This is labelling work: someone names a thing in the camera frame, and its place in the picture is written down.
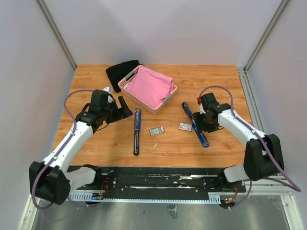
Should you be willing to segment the red staple box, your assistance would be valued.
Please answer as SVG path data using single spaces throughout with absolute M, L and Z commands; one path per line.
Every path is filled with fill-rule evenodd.
M 192 125 L 186 123 L 179 123 L 178 129 L 183 131 L 192 131 Z

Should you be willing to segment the silver staple strips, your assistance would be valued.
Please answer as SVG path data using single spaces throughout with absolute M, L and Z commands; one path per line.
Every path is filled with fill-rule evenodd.
M 163 134 L 165 132 L 162 126 L 151 128 L 149 131 L 150 131 L 151 136 Z

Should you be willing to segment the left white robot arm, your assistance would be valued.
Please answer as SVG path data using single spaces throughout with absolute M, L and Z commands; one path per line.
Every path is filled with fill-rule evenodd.
M 133 112 L 123 96 L 115 100 L 108 87 L 90 92 L 90 102 L 76 116 L 72 116 L 73 124 L 65 138 L 41 162 L 34 161 L 29 167 L 32 202 L 39 210 L 44 207 L 39 206 L 37 198 L 48 201 L 50 206 L 61 205 L 75 189 L 87 185 L 96 190 L 104 184 L 98 166 L 85 164 L 72 172 L 67 171 L 68 167 L 103 123 L 109 125 L 132 116 Z

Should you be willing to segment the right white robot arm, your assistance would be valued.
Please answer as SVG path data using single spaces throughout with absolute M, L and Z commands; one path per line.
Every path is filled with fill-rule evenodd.
M 236 182 L 258 181 L 284 169 L 280 139 L 275 134 L 267 135 L 251 126 L 227 103 L 217 102 L 213 93 L 197 98 L 200 110 L 193 114 L 196 133 L 202 138 L 205 133 L 227 129 L 245 147 L 243 164 L 225 168 L 218 175 L 218 188 L 231 190 Z

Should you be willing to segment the pink plastic basket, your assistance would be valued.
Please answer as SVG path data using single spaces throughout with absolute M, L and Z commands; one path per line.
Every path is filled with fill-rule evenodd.
M 174 96 L 174 79 L 160 72 L 138 65 L 118 83 L 127 97 L 156 115 Z

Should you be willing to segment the pink folded cloth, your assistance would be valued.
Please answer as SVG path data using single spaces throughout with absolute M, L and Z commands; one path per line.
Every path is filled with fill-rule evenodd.
M 172 92 L 173 86 L 172 77 L 140 65 L 126 89 L 150 107 L 156 108 Z

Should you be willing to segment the black folded cloth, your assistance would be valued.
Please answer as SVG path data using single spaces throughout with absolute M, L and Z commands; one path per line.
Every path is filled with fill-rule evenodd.
M 139 65 L 140 63 L 138 60 L 130 60 L 113 65 L 106 69 L 107 77 L 116 93 L 121 92 L 118 83 Z

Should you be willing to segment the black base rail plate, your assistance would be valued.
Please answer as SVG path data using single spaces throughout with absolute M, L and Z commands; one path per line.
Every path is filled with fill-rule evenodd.
M 220 204 L 219 195 L 244 193 L 243 181 L 228 183 L 222 168 L 102 166 L 102 184 L 71 192 L 73 201 Z

